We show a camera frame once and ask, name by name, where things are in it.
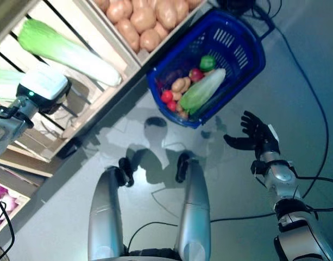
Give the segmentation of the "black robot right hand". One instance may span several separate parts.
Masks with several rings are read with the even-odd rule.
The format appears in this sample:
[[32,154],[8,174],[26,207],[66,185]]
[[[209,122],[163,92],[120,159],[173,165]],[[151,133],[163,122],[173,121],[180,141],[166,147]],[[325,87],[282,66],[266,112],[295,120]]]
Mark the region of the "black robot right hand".
[[224,135],[224,141],[232,148],[243,151],[254,151],[256,159],[266,152],[280,154],[279,143],[270,128],[257,116],[249,111],[244,111],[241,117],[242,132],[246,138],[235,138]]

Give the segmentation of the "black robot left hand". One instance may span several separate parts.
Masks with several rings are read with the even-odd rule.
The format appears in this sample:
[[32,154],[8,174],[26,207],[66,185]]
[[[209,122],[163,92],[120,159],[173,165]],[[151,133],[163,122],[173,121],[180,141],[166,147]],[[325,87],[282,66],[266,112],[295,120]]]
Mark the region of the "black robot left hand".
[[71,81],[68,81],[65,88],[60,93],[60,96],[57,97],[54,101],[46,102],[46,106],[42,107],[39,111],[47,115],[54,114],[60,108],[60,106],[66,101],[66,97],[70,92],[71,86],[72,86]]

